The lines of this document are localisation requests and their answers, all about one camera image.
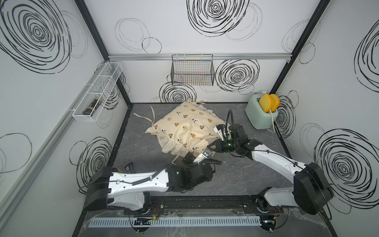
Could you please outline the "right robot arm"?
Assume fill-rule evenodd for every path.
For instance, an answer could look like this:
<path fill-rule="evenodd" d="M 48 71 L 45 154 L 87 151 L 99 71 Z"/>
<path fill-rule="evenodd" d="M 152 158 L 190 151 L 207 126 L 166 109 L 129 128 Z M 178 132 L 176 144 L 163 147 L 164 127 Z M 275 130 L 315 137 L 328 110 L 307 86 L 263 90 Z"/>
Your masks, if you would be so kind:
<path fill-rule="evenodd" d="M 291 187 L 267 187 L 261 191 L 255 200 L 260 212 L 267 213 L 276 206 L 291 206 L 315 215 L 335 196 L 319 165 L 297 162 L 256 139 L 249 139 L 240 124 L 236 128 L 219 124 L 214 127 L 214 132 L 220 138 L 209 145 L 210 150 L 216 153 L 236 152 L 239 157 L 268 166 L 291 182 Z"/>

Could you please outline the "cream animal print pillow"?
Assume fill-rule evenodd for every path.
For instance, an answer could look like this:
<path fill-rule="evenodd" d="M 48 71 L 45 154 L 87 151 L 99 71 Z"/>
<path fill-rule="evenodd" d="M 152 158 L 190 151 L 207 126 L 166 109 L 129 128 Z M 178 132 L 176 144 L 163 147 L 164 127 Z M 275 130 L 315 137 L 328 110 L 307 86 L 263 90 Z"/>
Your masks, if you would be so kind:
<path fill-rule="evenodd" d="M 212 110 L 207 110 L 195 102 L 186 101 L 158 121 L 155 118 L 144 119 L 151 122 L 145 131 L 157 136 L 163 153 L 184 157 L 187 153 L 198 157 L 206 147 L 220 139 L 214 128 L 225 124 Z"/>

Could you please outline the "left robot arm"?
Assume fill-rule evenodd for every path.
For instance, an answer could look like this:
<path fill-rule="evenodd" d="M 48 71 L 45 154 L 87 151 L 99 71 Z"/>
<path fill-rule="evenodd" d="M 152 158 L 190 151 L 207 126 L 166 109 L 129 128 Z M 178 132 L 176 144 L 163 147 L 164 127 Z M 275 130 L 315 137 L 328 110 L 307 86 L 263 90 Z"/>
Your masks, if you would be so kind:
<path fill-rule="evenodd" d="M 169 163 L 156 172 L 119 173 L 106 166 L 94 173 L 86 185 L 83 209 L 101 210 L 109 206 L 139 211 L 149 207 L 151 192 L 185 193 L 212 180 L 215 166 L 221 161 L 212 159 L 210 150 L 197 158 L 191 153 L 183 165 Z"/>

